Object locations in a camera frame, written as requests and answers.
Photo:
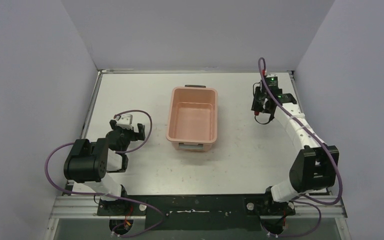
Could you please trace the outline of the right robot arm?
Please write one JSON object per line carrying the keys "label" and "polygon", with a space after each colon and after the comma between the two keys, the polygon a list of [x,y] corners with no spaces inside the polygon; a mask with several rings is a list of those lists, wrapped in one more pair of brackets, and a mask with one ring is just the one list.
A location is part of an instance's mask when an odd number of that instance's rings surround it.
{"label": "right robot arm", "polygon": [[262,209],[275,214],[282,202],[289,202],[307,193],[338,184],[338,196],[330,202],[339,202],[343,193],[343,181],[339,174],[339,150],[322,141],[306,121],[297,100],[290,93],[283,93],[276,76],[263,77],[253,94],[252,111],[255,115],[267,113],[283,126],[297,151],[286,180],[268,188],[271,194],[262,199]]}

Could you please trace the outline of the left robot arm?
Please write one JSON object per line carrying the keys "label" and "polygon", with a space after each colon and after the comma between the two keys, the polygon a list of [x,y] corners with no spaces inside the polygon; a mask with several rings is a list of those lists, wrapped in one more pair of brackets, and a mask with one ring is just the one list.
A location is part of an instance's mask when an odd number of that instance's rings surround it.
{"label": "left robot arm", "polygon": [[128,210],[125,199],[127,191],[116,183],[110,173],[124,173],[128,168],[126,154],[131,142],[144,141],[145,126],[137,124],[137,131],[131,120],[110,120],[105,137],[91,142],[86,138],[77,139],[64,163],[63,173],[67,180],[85,184],[95,193],[102,193],[102,201],[109,202],[108,208],[117,216]]}

